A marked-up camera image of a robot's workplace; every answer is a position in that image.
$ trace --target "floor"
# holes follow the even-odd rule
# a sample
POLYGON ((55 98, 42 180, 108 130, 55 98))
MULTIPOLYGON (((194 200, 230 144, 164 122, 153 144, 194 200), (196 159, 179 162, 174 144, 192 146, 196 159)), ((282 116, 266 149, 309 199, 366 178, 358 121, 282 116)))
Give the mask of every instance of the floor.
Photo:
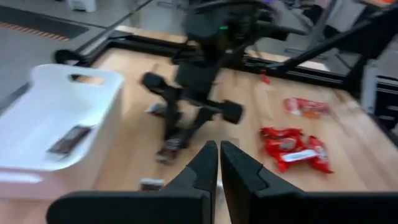
MULTIPOLYGON (((7 43, 2 46, 0 52, 0 60, 5 65, 0 67, 0 111, 1 107, 5 107, 1 103, 3 99, 28 81, 29 70, 32 67, 43 63, 52 63, 52 54, 55 50, 79 47, 98 35, 104 30, 104 27, 114 25, 115 22, 125 17, 134 6, 144 2, 146 0, 97 0, 97 11, 87 13, 71 11, 66 2, 54 0, 0 0, 0 5, 3 6, 65 19, 89 28, 88 32, 69 42, 58 42, 0 28, 0 42, 7 43)), ((180 21, 184 17, 184 12, 167 6, 158 6, 158 2, 150 2, 121 24, 183 35, 180 21)), ((291 34, 286 42, 262 39, 257 43, 257 46, 261 51, 292 57, 295 54, 286 53, 284 49, 286 47, 305 49, 309 40, 309 36, 291 34)), ((328 60, 315 61, 324 63, 332 72, 347 72, 346 67, 334 57, 330 57, 328 60)))

